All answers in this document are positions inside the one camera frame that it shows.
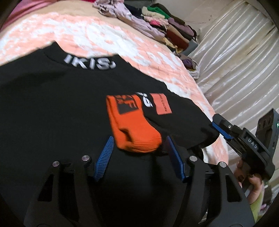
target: metal bolt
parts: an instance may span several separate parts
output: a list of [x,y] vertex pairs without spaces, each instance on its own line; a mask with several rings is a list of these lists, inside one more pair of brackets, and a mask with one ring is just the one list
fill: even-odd
[[55,162],[53,162],[52,166],[53,166],[53,167],[57,167],[57,166],[59,166],[59,164],[60,164],[60,163],[59,163],[58,161],[55,161]]
[[223,168],[225,168],[225,167],[227,166],[227,164],[224,163],[224,162],[220,162],[219,165],[220,165],[221,167],[223,167]]
[[88,161],[90,157],[88,155],[82,156],[81,158],[83,161]]
[[197,159],[198,159],[198,158],[197,158],[196,156],[193,156],[193,155],[192,155],[192,156],[190,156],[190,160],[191,160],[192,162],[197,161]]

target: green cloth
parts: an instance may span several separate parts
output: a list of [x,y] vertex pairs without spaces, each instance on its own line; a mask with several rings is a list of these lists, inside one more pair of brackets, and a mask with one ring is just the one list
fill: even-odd
[[261,192],[259,197],[257,198],[257,200],[250,205],[255,222],[257,222],[257,220],[258,220],[258,213],[261,210],[262,202],[263,202],[263,193]]
[[161,10],[159,7],[147,7],[147,10],[148,11],[151,11],[151,12],[155,12],[155,13],[159,13],[159,14],[162,14],[163,16],[165,16],[166,19],[169,19],[170,16],[167,15],[163,10]]

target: orange label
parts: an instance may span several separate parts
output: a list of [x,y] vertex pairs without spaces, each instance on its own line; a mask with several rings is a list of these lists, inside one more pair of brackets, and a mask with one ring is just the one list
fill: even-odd
[[153,97],[154,104],[156,105],[156,112],[158,115],[172,113],[167,97],[164,94],[155,94],[155,93],[150,93],[150,94]]

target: bed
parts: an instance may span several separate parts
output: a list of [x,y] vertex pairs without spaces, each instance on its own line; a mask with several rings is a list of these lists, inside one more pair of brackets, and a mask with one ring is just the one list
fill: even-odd
[[[133,67],[163,81],[168,89],[189,98],[212,120],[214,110],[178,57],[124,22],[101,15],[92,4],[58,1],[23,16],[0,33],[0,65],[56,41],[77,56],[119,54]],[[223,138],[204,149],[204,161],[228,163]]]

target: orange sock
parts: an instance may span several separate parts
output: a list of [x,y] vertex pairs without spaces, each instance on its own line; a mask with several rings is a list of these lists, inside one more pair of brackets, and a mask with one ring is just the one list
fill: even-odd
[[137,95],[107,96],[107,111],[118,148],[152,152],[162,143],[161,134],[144,118]]

